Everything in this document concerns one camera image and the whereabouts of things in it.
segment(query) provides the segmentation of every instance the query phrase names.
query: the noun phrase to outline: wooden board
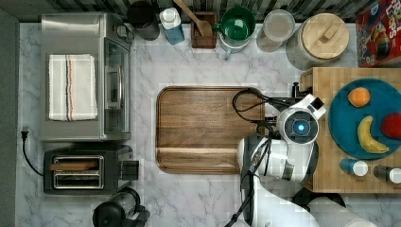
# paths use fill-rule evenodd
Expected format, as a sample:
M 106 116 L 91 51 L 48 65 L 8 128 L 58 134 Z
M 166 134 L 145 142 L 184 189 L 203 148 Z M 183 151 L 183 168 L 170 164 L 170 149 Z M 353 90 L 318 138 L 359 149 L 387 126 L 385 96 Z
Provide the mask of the wooden board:
M 316 67 L 302 74 L 300 89 L 303 91 L 313 86 L 313 95 L 324 102 L 324 107 L 329 113 L 331 102 L 342 87 L 354 80 L 366 78 L 381 79 L 401 91 L 401 69 L 394 68 Z M 305 184 L 306 187 L 314 192 L 325 193 L 401 193 L 401 183 L 383 182 L 373 173 L 377 165 L 401 167 L 401 148 L 385 158 L 366 160 L 369 170 L 363 177 L 345 173 L 340 169 L 340 161 L 353 157 L 342 151 L 333 140 L 326 119 L 327 114 L 319 119 L 319 162 L 313 179 Z
M 239 141 L 255 132 L 240 118 L 233 97 L 245 87 L 167 87 L 157 98 L 156 159 L 169 173 L 238 173 Z M 238 108 L 261 100 L 244 95 Z M 243 114 L 263 119 L 264 105 Z

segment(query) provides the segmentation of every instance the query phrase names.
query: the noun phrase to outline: wooden utensil holder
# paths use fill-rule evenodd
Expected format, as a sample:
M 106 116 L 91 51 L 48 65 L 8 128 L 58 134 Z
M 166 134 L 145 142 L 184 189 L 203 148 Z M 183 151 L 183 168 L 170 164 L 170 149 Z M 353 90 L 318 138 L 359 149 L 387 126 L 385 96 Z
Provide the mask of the wooden utensil holder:
M 194 12 L 198 19 L 207 21 L 213 26 L 218 22 L 218 16 L 214 12 L 200 11 Z M 194 21 L 191 21 L 191 43 L 192 48 L 214 49 L 216 48 L 217 33 L 213 32 L 213 36 L 201 36 Z

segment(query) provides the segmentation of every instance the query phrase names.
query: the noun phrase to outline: jar with wooden lid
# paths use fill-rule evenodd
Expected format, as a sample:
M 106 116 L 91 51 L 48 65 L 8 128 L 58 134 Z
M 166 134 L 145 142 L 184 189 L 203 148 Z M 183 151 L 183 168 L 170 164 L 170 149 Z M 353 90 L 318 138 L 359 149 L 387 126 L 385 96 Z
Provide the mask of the jar with wooden lid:
M 340 17 L 317 14 L 301 24 L 286 46 L 294 67 L 307 70 L 338 58 L 348 45 L 349 30 Z

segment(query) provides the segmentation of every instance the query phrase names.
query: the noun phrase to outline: toaster slot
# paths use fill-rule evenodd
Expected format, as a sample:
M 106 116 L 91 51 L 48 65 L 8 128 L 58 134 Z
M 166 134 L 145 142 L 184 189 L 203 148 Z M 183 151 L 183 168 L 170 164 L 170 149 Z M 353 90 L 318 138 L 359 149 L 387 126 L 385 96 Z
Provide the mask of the toaster slot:
M 55 189 L 101 189 L 104 159 L 99 155 L 58 156 L 53 159 Z

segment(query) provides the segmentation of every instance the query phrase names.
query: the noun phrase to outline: marble countertop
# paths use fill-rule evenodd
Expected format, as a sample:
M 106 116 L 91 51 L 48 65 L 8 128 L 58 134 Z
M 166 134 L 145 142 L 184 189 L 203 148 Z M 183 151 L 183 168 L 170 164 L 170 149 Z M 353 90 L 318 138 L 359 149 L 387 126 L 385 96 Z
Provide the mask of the marble countertop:
M 351 39 L 343 55 L 327 66 L 356 67 L 355 26 L 348 25 Z M 225 61 L 224 50 L 193 49 L 189 25 L 185 41 L 170 45 L 161 30 L 155 41 L 136 36 L 131 46 L 131 132 L 126 143 L 140 161 L 139 180 L 133 182 L 151 216 L 147 226 L 224 226 L 240 206 L 239 175 L 167 174 L 155 161 L 156 97 L 170 85 L 252 86 L 267 96 L 289 96 L 303 71 L 287 59 L 285 47 L 273 53 L 258 49 L 255 35 L 249 45 Z M 39 142 L 40 24 L 21 24 L 19 129 L 28 126 L 26 149 L 40 166 L 47 148 Z M 267 114 L 274 114 L 267 108 Z M 26 164 L 17 145 L 17 226 L 92 226 L 92 211 L 109 197 L 50 196 L 43 180 Z M 301 188 L 297 183 L 265 182 L 274 194 L 289 198 Z M 350 210 L 377 226 L 391 227 L 400 219 L 401 197 L 396 195 L 342 195 Z M 239 220 L 235 226 L 247 226 Z

